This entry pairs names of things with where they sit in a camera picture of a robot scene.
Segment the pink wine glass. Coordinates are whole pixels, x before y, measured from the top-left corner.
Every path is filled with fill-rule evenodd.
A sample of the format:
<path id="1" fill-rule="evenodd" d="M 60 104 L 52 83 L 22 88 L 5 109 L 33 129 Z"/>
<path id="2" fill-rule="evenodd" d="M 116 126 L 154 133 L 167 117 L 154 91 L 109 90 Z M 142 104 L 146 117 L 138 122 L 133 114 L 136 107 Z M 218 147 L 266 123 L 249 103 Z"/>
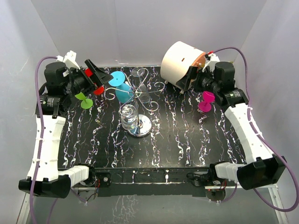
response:
<path id="1" fill-rule="evenodd" d="M 199 103 L 199 109 L 202 112 L 209 112 L 212 108 L 211 103 L 215 101 L 215 96 L 213 93 L 204 91 L 203 92 L 203 101 Z"/>

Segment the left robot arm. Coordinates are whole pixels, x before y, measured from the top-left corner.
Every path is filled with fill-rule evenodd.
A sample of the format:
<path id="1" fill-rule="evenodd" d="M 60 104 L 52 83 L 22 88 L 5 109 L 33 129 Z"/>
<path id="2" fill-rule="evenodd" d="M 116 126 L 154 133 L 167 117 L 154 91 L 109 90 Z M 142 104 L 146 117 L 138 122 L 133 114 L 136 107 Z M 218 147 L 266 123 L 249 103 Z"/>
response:
<path id="1" fill-rule="evenodd" d="M 80 182 L 86 186 L 95 184 L 96 174 L 89 165 L 58 170 L 61 134 L 72 98 L 80 93 L 88 96 L 113 79 L 91 60 L 85 60 L 85 64 L 86 70 L 61 61 L 46 65 L 46 82 L 37 89 L 34 155 L 26 178 L 19 180 L 19 190 L 34 196 L 66 198 Z"/>

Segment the green wine glass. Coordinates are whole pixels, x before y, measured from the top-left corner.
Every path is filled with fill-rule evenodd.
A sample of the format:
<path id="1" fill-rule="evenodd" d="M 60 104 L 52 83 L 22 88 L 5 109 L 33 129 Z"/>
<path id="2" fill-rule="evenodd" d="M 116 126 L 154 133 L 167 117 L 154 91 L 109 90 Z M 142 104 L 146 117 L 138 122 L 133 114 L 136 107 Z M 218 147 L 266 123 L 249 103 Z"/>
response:
<path id="1" fill-rule="evenodd" d="M 81 101 L 80 106 L 83 109 L 89 109 L 93 106 L 93 101 L 87 98 L 83 93 L 79 93 L 75 95 L 75 98 Z"/>

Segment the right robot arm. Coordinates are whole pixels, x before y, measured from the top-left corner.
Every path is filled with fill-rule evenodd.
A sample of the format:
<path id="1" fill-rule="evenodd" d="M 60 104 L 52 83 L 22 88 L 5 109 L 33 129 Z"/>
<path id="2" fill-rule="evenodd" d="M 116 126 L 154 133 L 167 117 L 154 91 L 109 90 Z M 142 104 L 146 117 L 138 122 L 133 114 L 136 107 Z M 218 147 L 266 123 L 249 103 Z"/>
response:
<path id="1" fill-rule="evenodd" d="M 197 184 L 219 185 L 224 180 L 239 183 L 249 190 L 275 184 L 285 170 L 284 158 L 279 158 L 263 143 L 251 125 L 249 100 L 243 90 L 235 86 L 235 68 L 229 62 L 217 62 L 214 70 L 190 66 L 184 84 L 197 91 L 208 91 L 215 96 L 226 118 L 232 124 L 245 153 L 245 164 L 216 162 L 209 166 L 206 174 L 188 173 L 187 178 Z"/>

